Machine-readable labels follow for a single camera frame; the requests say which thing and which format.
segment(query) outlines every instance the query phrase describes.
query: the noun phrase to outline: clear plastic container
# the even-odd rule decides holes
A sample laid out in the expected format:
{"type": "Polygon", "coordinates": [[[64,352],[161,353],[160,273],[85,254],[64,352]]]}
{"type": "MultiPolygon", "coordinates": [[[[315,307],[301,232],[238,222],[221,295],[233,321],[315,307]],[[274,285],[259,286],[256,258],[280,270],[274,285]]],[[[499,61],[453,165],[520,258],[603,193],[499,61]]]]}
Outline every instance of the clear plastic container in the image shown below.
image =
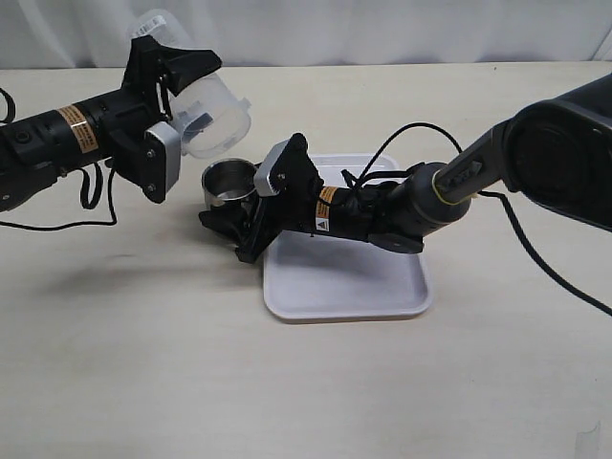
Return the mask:
{"type": "MultiPolygon", "coordinates": [[[[152,10],[132,23],[128,38],[150,34],[160,44],[195,49],[195,44],[178,19],[169,11],[152,10]]],[[[183,154],[212,158],[240,142],[251,129],[249,108],[238,100],[217,74],[198,79],[176,98],[170,95],[170,122],[182,136],[183,154]]]]}

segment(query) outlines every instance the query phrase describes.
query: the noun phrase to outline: white table surface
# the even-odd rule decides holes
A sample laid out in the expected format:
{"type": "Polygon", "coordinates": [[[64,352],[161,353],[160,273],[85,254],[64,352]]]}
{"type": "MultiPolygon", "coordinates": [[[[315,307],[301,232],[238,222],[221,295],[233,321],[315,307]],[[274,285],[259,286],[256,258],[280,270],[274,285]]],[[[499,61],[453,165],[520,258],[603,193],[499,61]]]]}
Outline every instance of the white table surface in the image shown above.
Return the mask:
{"type": "MultiPolygon", "coordinates": [[[[468,145],[532,101],[609,63],[224,69],[252,102],[231,156],[257,161],[303,132],[312,153],[368,152],[400,125],[439,123],[468,145]]],[[[120,70],[4,71],[26,117],[119,87],[120,70]]],[[[402,166],[454,154],[411,132],[402,166]]],[[[612,318],[529,259],[497,201],[426,240],[434,304],[413,320],[288,325],[260,266],[202,229],[186,159],[162,206],[117,182],[120,223],[0,230],[0,457],[571,458],[602,422],[612,454],[612,318]]],[[[1,216],[98,216],[78,174],[1,216]]],[[[513,196],[543,256],[612,301],[612,236],[513,196]]]]}

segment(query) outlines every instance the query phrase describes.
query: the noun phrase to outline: warning label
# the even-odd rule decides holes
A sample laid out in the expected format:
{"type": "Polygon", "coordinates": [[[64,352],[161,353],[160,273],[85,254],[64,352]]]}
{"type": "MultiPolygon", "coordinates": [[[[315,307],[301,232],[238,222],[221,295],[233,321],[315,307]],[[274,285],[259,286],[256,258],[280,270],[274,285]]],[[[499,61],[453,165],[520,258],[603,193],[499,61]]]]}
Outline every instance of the warning label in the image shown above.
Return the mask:
{"type": "MultiPolygon", "coordinates": [[[[319,197],[326,203],[332,202],[338,190],[337,186],[324,186],[319,197]]],[[[329,206],[317,202],[317,215],[315,215],[315,226],[319,231],[329,231],[329,206]]]]}
{"type": "Polygon", "coordinates": [[[87,119],[74,105],[68,105],[57,110],[57,112],[66,120],[70,128],[75,134],[76,141],[80,147],[81,153],[89,153],[98,149],[98,140],[92,126],[89,125],[87,119]]]}

